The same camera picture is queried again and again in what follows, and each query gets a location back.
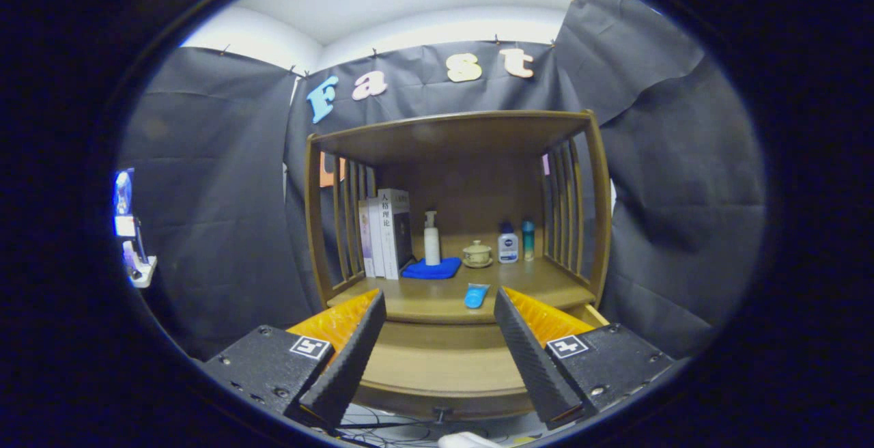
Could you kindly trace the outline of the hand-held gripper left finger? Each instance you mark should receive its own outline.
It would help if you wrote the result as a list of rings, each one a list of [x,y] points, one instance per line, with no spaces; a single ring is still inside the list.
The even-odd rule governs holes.
[[[257,326],[203,362],[203,370],[264,410],[334,430],[356,395],[385,318],[384,293],[369,290],[287,329]]]

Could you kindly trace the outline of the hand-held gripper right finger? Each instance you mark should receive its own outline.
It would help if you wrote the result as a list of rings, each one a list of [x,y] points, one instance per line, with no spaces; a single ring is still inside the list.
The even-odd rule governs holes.
[[[614,410],[675,366],[623,324],[589,324],[511,288],[496,293],[494,317],[550,429]]]

